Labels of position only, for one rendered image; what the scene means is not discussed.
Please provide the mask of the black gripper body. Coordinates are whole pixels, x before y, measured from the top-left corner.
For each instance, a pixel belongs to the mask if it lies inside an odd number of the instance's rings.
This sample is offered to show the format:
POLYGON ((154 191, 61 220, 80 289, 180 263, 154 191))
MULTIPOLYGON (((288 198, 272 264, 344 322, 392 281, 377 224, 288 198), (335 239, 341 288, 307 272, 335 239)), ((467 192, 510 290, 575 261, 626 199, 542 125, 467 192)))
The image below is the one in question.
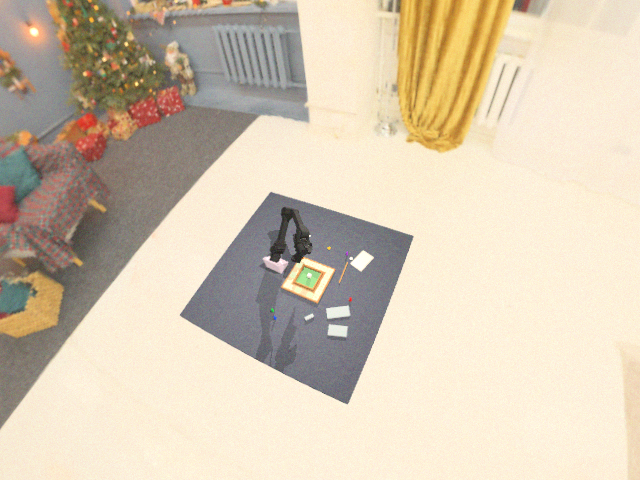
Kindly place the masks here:
MULTIPOLYGON (((295 245, 294 245, 294 248, 296 248, 296 246, 295 246, 295 245)), ((299 252, 298 252, 297 248, 295 249, 295 251, 296 251, 297 253, 296 253, 296 255, 293 255, 293 256, 292 256, 291 261, 292 261, 292 262, 295 262, 295 263, 300 263, 300 262, 301 262, 301 260, 302 260, 302 256, 299 254, 299 252)))

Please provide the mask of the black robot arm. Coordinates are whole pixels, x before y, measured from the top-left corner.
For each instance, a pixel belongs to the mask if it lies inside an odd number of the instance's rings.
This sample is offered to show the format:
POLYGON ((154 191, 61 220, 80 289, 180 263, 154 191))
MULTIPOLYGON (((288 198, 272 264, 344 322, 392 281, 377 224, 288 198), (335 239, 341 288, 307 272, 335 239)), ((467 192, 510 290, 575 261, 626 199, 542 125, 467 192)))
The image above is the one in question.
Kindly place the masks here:
POLYGON ((269 250, 271 254, 268 260, 275 263, 280 261, 280 257, 281 257, 280 254, 283 254, 286 248, 286 244, 284 240, 285 240, 289 220, 292 217, 297 228, 296 234, 293 234, 293 237, 294 237, 293 241, 299 254, 301 256, 304 256, 306 254, 311 254, 313 246, 311 242, 308 243, 310 233, 308 228, 304 226, 302 222, 302 219, 299 214, 299 210, 289 208, 289 207, 283 207, 281 209, 281 217, 282 217, 282 221, 281 221, 278 238, 269 250), (302 238, 306 238, 306 239, 302 239, 302 238))

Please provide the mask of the wooden game board with arrow squares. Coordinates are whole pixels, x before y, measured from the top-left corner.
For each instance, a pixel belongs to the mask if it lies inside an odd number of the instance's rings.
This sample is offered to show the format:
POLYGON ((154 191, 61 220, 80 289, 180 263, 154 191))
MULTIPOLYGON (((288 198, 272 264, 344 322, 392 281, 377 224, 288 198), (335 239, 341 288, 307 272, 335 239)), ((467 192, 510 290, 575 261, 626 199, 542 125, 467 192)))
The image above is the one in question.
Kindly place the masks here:
POLYGON ((283 288, 286 288, 286 289, 288 289, 290 291, 293 291, 293 292, 295 292, 297 294, 304 295, 306 297, 309 297, 309 298, 317 301, 318 298, 321 296, 321 294, 322 294, 322 292, 323 292, 328 280, 330 279, 333 271, 334 271, 334 269, 331 269, 329 267, 323 266, 321 264, 318 264, 316 262, 313 262, 313 261, 310 261, 310 260, 304 258, 304 259, 301 260, 300 263, 296 264, 296 266, 292 270, 291 274, 289 275, 288 279, 284 283, 283 288), (322 271, 326 272, 326 273, 325 273, 324 277, 322 278, 322 280, 321 280, 321 282, 320 282, 320 284, 319 284, 319 286, 316 289, 314 294, 291 284, 293 282, 296 285, 299 285, 299 286, 301 286, 303 288, 306 288, 306 289, 308 289, 310 291, 314 291, 316 286, 317 286, 317 284, 318 284, 318 282, 319 282, 319 280, 321 279, 321 277, 323 275, 322 271), (308 273, 312 274, 311 279, 307 278, 308 273))

